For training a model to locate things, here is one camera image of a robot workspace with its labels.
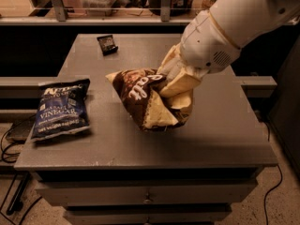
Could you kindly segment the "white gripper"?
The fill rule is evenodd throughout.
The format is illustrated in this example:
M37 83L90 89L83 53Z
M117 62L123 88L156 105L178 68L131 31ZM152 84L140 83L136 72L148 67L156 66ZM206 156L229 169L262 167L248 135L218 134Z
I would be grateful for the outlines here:
M157 69L167 80L158 93L171 98L192 90L202 82L208 70L210 73L224 70L240 52L211 13L201 11L186 27L180 44L170 48Z

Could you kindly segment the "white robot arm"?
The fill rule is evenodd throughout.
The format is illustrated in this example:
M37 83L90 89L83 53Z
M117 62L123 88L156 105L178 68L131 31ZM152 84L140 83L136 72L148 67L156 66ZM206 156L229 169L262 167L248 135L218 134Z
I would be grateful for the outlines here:
M204 75L224 70L244 47L299 15L300 0L217 0L185 28L181 41L158 69L158 91L171 98L197 86Z

